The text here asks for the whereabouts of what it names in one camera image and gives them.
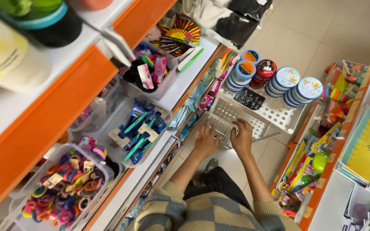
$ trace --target person's left hand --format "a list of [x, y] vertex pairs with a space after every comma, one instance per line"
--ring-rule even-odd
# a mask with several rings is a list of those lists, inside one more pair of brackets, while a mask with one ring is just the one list
[[201, 160], [209, 157], [217, 150], [220, 139], [214, 139], [216, 126], [213, 125], [211, 132], [209, 132], [209, 121], [202, 125], [199, 131], [195, 132], [195, 147], [192, 153], [201, 158]]

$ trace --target hand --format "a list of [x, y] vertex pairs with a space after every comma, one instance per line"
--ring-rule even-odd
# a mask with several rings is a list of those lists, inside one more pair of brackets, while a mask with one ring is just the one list
[[252, 126], [243, 119], [238, 118], [237, 120], [232, 123], [238, 126], [239, 133], [236, 135], [235, 128], [231, 130], [231, 143], [239, 158], [244, 159], [252, 155]]
[[201, 161], [209, 157], [214, 151], [217, 150], [220, 139], [214, 139], [216, 126], [213, 125], [211, 132], [209, 132], [209, 122], [202, 125], [199, 131], [195, 132], [195, 147], [191, 154], [201, 158]]

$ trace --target clear plastic bin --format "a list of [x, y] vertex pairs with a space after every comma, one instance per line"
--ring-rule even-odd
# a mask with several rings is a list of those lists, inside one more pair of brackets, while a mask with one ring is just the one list
[[75, 149], [80, 152], [85, 158], [89, 161], [94, 162], [94, 165], [98, 167], [104, 173], [105, 182], [102, 188], [98, 191], [95, 197], [87, 205], [87, 207], [80, 213], [78, 218], [74, 223], [68, 227], [66, 230], [71, 231], [73, 228], [78, 226], [81, 223], [88, 222], [92, 214], [96, 211], [91, 209], [96, 202], [100, 200], [101, 195], [107, 189], [109, 183], [113, 180], [114, 172], [110, 167], [102, 165], [97, 162], [91, 152], [83, 150], [81, 147], [76, 144], [63, 144], [59, 149], [50, 156], [50, 158], [41, 166], [39, 171], [27, 182], [27, 184], [21, 189], [17, 197], [14, 198], [9, 205], [9, 218], [15, 222], [15, 224], [22, 229], [22, 231], [58, 231], [59, 225], [53, 226], [52, 222], [49, 220], [43, 220], [41, 223], [36, 223], [32, 218], [24, 218], [22, 215], [22, 207], [26, 204], [27, 200], [32, 195], [35, 188], [39, 185], [39, 180], [46, 175], [48, 169], [57, 164], [63, 154], [69, 152], [70, 150]]
[[[168, 125], [171, 123], [172, 120], [172, 112], [161, 108], [158, 106], [158, 104], [150, 99], [147, 99], [146, 97], [139, 97], [140, 99], [146, 100], [148, 103], [153, 103], [157, 105], [158, 109], [155, 109], [156, 111], [160, 111], [162, 113], [162, 118], [164, 119], [165, 123]], [[114, 143], [114, 140], [108, 135], [112, 130], [116, 129], [117, 127], [120, 127], [121, 124], [125, 124], [128, 119], [131, 116], [132, 108], [134, 107], [134, 97], [126, 97], [124, 101], [121, 103], [121, 106], [119, 107], [119, 110], [113, 115], [113, 117], [110, 119], [110, 121], [104, 126], [105, 128], [102, 130], [99, 139], [97, 140], [98, 143], [101, 143], [108, 152], [108, 157], [114, 161], [115, 163], [122, 163], [127, 168], [134, 168], [146, 159], [148, 153], [152, 151], [155, 144], [158, 142], [158, 140], [161, 137], [161, 134], [165, 131], [162, 131], [158, 138], [152, 143], [152, 145], [145, 151], [143, 154], [141, 160], [133, 164], [131, 159], [128, 159], [127, 161], [124, 161], [124, 158], [126, 157], [128, 151], [125, 151], [122, 147], [113, 147], [111, 146], [112, 143]]]
[[[153, 45], [150, 42], [147, 41], [141, 41], [142, 45], [147, 45], [150, 46], [152, 50], [156, 51], [159, 53], [161, 56], [167, 57], [167, 67], [170, 69], [168, 72], [167, 76], [163, 79], [161, 85], [158, 87], [158, 89], [152, 93], [146, 93], [143, 92], [144, 95], [147, 97], [154, 99], [154, 100], [159, 100], [162, 98], [164, 93], [167, 91], [167, 89], [173, 84], [173, 82], [176, 79], [176, 69], [178, 67], [178, 60], [175, 59], [172, 55], [165, 53], [162, 49], [157, 48], [155, 45]], [[132, 85], [134, 88], [136, 88], [138, 91], [142, 92], [142, 90], [134, 85], [133, 83], [129, 83]]]
[[111, 116], [115, 111], [118, 105], [121, 103], [123, 98], [123, 92], [116, 90], [120, 83], [120, 78], [115, 78], [115, 86], [109, 91], [109, 93], [104, 97], [102, 102], [98, 104], [95, 110], [83, 121], [79, 126], [76, 123], [73, 123], [70, 126], [70, 129], [73, 132], [80, 131], [84, 129], [86, 132], [95, 132], [98, 131], [101, 126], [106, 122], [106, 120]]

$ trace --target sweater sleeve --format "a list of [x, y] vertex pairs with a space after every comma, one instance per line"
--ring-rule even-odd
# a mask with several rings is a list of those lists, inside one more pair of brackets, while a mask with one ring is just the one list
[[176, 230], [185, 219], [184, 194], [168, 181], [146, 199], [135, 220], [135, 231]]
[[285, 217], [276, 201], [254, 202], [255, 218], [266, 231], [301, 231], [291, 218]]

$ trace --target person's right hand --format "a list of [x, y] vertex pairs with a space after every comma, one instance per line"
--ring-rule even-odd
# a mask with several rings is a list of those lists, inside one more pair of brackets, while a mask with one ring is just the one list
[[241, 118], [237, 120], [238, 121], [233, 121], [232, 123], [238, 126], [239, 133], [236, 135], [235, 128], [231, 130], [231, 143], [239, 158], [244, 159], [252, 155], [252, 126], [246, 120]]

